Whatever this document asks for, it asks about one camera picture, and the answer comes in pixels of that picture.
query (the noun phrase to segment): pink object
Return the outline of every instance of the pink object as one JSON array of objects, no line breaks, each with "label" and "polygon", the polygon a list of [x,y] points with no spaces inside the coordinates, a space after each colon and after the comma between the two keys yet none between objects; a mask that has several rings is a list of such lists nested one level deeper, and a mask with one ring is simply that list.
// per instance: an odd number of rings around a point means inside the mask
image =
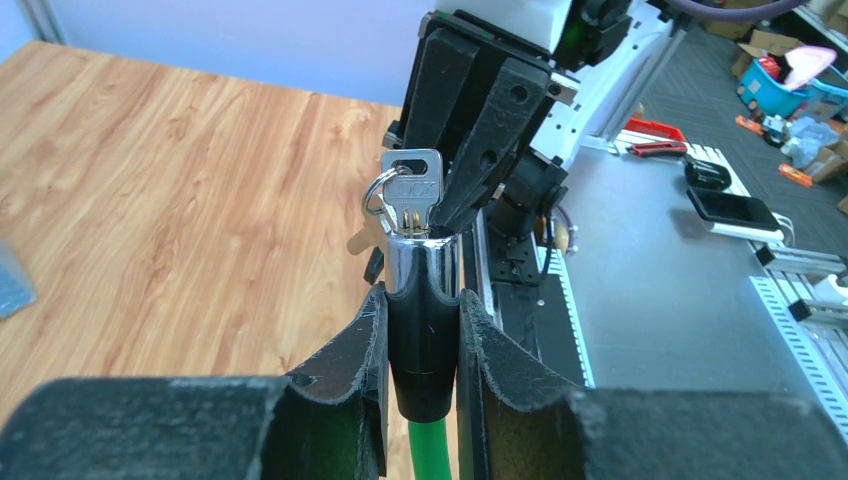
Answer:
[{"label": "pink object", "polygon": [[804,45],[786,52],[786,61],[792,67],[783,86],[787,90],[797,90],[813,81],[836,60],[836,51],[824,47]]}]

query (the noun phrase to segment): gray wall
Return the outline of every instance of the gray wall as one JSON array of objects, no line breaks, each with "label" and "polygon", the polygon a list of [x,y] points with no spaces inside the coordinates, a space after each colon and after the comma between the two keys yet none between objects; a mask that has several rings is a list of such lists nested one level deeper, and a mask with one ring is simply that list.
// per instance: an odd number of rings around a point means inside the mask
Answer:
[{"label": "gray wall", "polygon": [[32,38],[17,0],[0,0],[0,62]]},{"label": "gray wall", "polygon": [[69,45],[403,102],[433,0],[46,0]]}]

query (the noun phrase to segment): key head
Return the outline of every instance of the key head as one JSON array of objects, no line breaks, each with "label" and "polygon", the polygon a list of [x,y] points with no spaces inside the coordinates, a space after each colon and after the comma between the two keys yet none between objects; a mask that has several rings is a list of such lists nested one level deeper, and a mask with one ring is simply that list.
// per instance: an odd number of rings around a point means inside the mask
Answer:
[{"label": "key head", "polygon": [[397,165],[412,169],[383,189],[383,200],[397,213],[398,231],[415,233],[430,226],[430,210],[442,201],[442,155],[432,149],[390,150],[381,158],[383,171]]}]

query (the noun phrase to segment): wooden table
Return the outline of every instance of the wooden table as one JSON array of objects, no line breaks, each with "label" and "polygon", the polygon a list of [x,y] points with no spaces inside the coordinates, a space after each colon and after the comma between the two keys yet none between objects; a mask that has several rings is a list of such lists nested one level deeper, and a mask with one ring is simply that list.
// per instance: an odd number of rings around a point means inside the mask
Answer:
[{"label": "wooden table", "polygon": [[62,376],[282,374],[357,312],[398,109],[33,42],[0,112],[0,236],[39,296],[0,321],[0,424]]}]

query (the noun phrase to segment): plastic bin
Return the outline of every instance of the plastic bin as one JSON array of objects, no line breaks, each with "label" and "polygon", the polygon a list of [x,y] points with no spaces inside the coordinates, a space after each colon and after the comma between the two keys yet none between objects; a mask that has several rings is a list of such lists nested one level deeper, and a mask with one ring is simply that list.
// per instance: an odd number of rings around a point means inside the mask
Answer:
[{"label": "plastic bin", "polygon": [[789,118],[807,101],[810,89],[787,90],[766,73],[760,62],[754,61],[742,76],[736,94],[749,110],[759,108],[766,115]]},{"label": "plastic bin", "polygon": [[624,129],[630,130],[631,132],[644,133],[645,135],[651,135],[654,137],[676,140],[678,142],[686,141],[686,137],[683,136],[683,132],[680,131],[679,128],[674,128],[671,125],[659,122],[648,122],[645,120],[639,120],[638,118],[631,118],[628,120],[627,125],[624,126]]},{"label": "plastic bin", "polygon": [[799,113],[823,122],[845,107],[848,107],[848,80],[830,67],[810,82],[810,96]]}]

